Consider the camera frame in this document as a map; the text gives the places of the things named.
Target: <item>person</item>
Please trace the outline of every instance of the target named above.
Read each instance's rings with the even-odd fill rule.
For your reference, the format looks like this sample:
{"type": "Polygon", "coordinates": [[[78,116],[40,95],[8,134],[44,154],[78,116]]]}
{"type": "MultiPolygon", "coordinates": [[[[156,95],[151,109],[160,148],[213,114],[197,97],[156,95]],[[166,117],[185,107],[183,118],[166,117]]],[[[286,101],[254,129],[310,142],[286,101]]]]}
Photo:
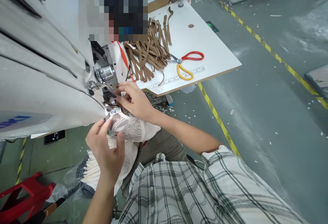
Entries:
{"type": "MultiPolygon", "coordinates": [[[[153,108],[135,83],[121,83],[116,92],[130,113],[163,128],[155,136],[160,139],[141,148],[148,158],[132,173],[119,223],[307,223],[216,138],[153,108]],[[173,146],[170,136],[176,138],[173,146]],[[179,141],[201,155],[204,170],[183,155],[179,141]]],[[[122,133],[117,134],[117,148],[109,149],[109,125],[109,120],[95,123],[86,137],[100,178],[84,224],[112,219],[113,190],[125,151],[122,133]]]]}

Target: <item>hand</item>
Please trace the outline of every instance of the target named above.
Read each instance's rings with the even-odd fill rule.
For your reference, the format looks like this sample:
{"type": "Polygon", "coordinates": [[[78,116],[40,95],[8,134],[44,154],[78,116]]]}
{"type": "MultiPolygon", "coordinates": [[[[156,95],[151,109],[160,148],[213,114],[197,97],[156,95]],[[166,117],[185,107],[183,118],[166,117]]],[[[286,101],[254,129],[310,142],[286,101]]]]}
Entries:
{"type": "Polygon", "coordinates": [[[131,81],[120,83],[116,94],[118,95],[116,100],[135,117],[154,123],[159,111],[150,104],[144,92],[135,83],[131,81]],[[120,96],[121,92],[126,92],[124,97],[120,96]]]}
{"type": "Polygon", "coordinates": [[[125,142],[122,132],[117,134],[117,148],[109,149],[107,131],[110,120],[96,122],[85,138],[100,168],[100,176],[108,183],[109,188],[114,185],[120,175],[125,158],[125,142]]]}

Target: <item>white lace garment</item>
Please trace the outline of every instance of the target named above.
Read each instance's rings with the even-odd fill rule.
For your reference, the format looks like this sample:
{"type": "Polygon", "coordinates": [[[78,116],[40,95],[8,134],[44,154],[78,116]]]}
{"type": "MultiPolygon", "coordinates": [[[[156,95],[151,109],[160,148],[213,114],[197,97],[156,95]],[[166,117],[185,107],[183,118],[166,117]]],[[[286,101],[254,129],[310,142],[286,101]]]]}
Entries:
{"type": "MultiPolygon", "coordinates": [[[[123,179],[129,174],[136,160],[139,142],[151,139],[161,128],[136,117],[127,116],[122,112],[112,115],[109,119],[112,124],[111,131],[115,133],[122,131],[125,138],[125,158],[121,173],[114,187],[115,196],[122,185],[123,179]]],[[[117,147],[115,136],[107,135],[107,139],[110,149],[117,147]]],[[[85,172],[83,173],[82,182],[96,190],[100,169],[92,151],[88,150],[87,152],[89,159],[84,167],[85,172]]]]}

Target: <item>white table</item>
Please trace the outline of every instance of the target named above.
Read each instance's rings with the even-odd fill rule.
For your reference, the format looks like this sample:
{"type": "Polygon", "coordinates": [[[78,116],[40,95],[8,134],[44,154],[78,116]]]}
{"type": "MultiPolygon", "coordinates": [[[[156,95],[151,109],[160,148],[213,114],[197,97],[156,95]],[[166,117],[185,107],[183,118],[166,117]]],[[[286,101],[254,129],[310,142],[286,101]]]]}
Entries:
{"type": "MultiPolygon", "coordinates": [[[[186,81],[178,77],[177,64],[169,63],[164,69],[164,81],[158,86],[163,79],[163,73],[155,70],[154,78],[150,81],[143,82],[138,80],[136,83],[143,91],[148,91],[155,96],[162,96],[187,86],[218,76],[220,74],[236,69],[241,65],[239,60],[226,47],[221,39],[211,30],[203,21],[197,12],[187,2],[179,8],[178,1],[153,11],[148,17],[158,19],[163,26],[164,15],[169,15],[168,8],[171,6],[174,14],[171,17],[170,34],[172,45],[169,47],[170,53],[180,58],[190,51],[201,51],[205,57],[201,61],[185,60],[182,66],[194,74],[194,79],[186,81]]],[[[122,57],[117,43],[109,45],[113,62],[117,62],[118,81],[125,77],[127,69],[122,65],[122,57]]]]}

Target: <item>scissors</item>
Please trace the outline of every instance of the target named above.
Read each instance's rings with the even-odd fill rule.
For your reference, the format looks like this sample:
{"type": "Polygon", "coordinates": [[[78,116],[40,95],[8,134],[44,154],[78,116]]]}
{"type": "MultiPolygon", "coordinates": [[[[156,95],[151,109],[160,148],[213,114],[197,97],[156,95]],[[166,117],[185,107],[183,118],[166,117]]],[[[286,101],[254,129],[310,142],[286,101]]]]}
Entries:
{"type": "Polygon", "coordinates": [[[204,54],[200,51],[191,51],[189,53],[187,53],[185,56],[181,57],[181,59],[176,58],[174,55],[171,54],[171,56],[173,57],[174,60],[168,60],[167,62],[173,62],[173,63],[177,63],[177,72],[178,72],[178,76],[183,79],[183,80],[192,80],[194,78],[194,74],[188,70],[186,70],[182,65],[182,61],[183,60],[194,60],[194,61],[200,61],[204,59],[204,54]],[[197,54],[200,56],[200,58],[196,58],[196,57],[189,57],[189,55],[191,54],[197,54]],[[191,77],[190,78],[185,78],[182,76],[182,74],[180,74],[180,69],[182,71],[184,71],[185,73],[189,74],[191,77]]]}

